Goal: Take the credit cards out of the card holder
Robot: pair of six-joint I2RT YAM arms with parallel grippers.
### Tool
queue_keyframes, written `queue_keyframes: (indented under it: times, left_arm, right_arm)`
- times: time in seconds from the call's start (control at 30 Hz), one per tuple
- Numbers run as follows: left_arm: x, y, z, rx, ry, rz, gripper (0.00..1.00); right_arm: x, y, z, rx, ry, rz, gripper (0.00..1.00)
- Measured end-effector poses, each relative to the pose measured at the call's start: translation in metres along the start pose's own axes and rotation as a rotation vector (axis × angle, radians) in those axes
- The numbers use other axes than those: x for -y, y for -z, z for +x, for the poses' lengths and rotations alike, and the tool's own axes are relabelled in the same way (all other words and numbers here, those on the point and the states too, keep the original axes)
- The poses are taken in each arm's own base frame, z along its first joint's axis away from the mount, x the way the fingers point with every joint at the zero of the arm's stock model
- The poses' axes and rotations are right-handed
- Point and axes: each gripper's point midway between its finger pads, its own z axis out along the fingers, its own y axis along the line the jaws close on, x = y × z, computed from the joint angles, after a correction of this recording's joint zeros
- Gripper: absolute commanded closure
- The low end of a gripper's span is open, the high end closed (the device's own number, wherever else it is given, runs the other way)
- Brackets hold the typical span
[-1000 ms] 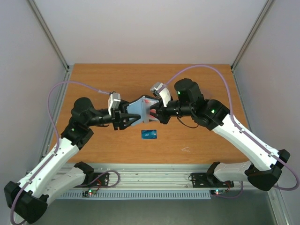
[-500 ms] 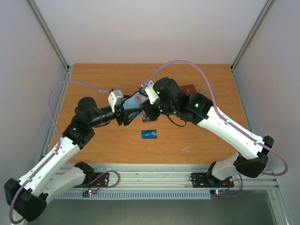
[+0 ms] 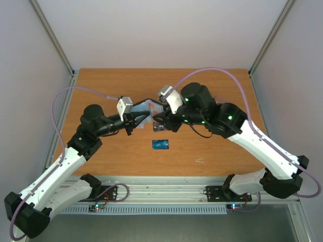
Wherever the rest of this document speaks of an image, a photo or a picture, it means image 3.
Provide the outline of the black VIP credit card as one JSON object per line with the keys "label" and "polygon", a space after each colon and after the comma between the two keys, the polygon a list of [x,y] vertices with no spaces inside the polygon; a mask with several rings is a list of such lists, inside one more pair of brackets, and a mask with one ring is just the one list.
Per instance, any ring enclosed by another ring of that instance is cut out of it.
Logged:
{"label": "black VIP credit card", "polygon": [[167,128],[165,128],[163,125],[161,125],[158,122],[153,122],[152,127],[153,127],[154,132],[160,132],[160,131],[166,131],[167,130]]}

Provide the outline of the blue credit card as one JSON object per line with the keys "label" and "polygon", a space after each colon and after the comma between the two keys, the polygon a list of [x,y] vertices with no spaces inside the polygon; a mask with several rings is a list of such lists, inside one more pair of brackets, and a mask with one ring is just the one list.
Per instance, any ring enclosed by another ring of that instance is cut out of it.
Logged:
{"label": "blue credit card", "polygon": [[152,140],[153,150],[167,150],[169,147],[169,140]]}

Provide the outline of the red white credit card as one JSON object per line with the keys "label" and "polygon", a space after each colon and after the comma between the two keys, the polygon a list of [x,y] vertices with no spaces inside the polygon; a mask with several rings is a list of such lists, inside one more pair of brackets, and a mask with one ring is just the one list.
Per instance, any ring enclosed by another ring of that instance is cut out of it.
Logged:
{"label": "red white credit card", "polygon": [[152,115],[157,115],[157,114],[163,112],[163,110],[164,110],[162,105],[159,105],[155,102],[150,102],[148,104],[148,107],[149,107]]}

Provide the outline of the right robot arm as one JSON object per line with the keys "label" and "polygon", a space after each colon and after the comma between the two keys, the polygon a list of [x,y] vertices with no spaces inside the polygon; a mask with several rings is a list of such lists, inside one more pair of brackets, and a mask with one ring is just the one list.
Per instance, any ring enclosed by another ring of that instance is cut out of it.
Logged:
{"label": "right robot arm", "polygon": [[208,88],[190,83],[177,92],[164,86],[158,93],[164,111],[153,119],[166,129],[177,132],[181,125],[202,125],[213,135],[239,145],[265,167],[249,174],[231,174],[222,185],[227,200],[248,192],[267,192],[279,199],[296,194],[302,185],[301,169],[307,168],[306,156],[295,156],[269,139],[247,114],[232,103],[217,103]]}

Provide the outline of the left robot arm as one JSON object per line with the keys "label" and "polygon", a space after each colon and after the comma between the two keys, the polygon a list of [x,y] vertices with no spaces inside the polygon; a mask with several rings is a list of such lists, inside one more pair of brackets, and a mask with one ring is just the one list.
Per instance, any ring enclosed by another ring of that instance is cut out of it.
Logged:
{"label": "left robot arm", "polygon": [[151,115],[149,108],[136,109],[129,104],[119,105],[117,111],[116,115],[105,116],[100,105],[87,106],[80,117],[80,126],[57,160],[21,192],[10,192],[5,197],[12,240],[35,238],[65,208],[76,202],[97,201],[104,195],[101,181],[90,174],[81,176],[61,192],[57,189],[102,146],[101,137],[113,136],[120,130],[131,135]]}

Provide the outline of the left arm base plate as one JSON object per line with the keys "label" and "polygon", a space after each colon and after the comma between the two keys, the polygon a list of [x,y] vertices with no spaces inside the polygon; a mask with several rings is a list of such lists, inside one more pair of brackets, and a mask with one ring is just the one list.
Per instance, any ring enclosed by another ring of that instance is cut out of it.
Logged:
{"label": "left arm base plate", "polygon": [[100,186],[93,188],[90,195],[80,200],[80,202],[103,202],[106,200],[115,201],[117,199],[118,186]]}

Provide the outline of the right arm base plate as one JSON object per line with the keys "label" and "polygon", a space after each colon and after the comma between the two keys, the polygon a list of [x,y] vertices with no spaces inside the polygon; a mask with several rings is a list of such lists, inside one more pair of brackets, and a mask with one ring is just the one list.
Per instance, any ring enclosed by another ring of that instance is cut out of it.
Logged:
{"label": "right arm base plate", "polygon": [[233,192],[223,191],[222,186],[206,186],[203,193],[208,202],[251,202],[252,196],[244,193],[237,195]]}

